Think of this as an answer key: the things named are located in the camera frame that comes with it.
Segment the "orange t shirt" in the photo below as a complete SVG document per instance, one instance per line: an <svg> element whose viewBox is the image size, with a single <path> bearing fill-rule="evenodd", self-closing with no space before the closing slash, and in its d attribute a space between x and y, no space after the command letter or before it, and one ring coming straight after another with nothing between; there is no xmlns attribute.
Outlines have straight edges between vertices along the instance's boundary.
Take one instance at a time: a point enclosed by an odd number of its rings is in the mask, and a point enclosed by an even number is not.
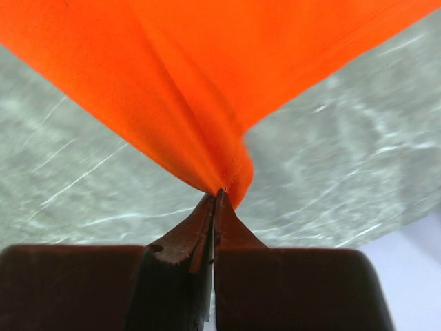
<svg viewBox="0 0 441 331"><path fill-rule="evenodd" d="M2 1L1 43L188 185L240 205L243 135L439 1Z"/></svg>

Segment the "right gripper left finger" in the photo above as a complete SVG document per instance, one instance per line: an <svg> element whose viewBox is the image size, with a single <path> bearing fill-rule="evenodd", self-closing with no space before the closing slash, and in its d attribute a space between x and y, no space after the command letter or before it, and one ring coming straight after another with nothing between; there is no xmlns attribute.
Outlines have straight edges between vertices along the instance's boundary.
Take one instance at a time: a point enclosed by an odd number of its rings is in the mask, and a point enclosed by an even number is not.
<svg viewBox="0 0 441 331"><path fill-rule="evenodd" d="M202 330L215 201L148 245L12 245L1 252L2 330Z"/></svg>

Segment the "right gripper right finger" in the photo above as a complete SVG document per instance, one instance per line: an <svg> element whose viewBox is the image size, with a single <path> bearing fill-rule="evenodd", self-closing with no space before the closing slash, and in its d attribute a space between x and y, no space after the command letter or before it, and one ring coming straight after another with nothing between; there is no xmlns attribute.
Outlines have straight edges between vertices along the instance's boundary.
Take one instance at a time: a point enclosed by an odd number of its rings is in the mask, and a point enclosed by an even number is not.
<svg viewBox="0 0 441 331"><path fill-rule="evenodd" d="M378 275L357 250L269 248L220 191L214 208L218 330L392 330Z"/></svg>

